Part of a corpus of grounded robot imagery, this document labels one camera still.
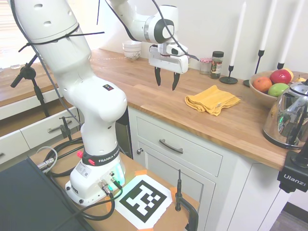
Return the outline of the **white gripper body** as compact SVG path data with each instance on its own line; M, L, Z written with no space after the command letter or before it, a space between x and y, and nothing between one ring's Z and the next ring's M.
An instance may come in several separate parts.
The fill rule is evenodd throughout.
M154 67L165 69L179 74L188 71L189 59L186 55L182 56L163 56L158 52L158 48L151 46L149 48L149 64Z

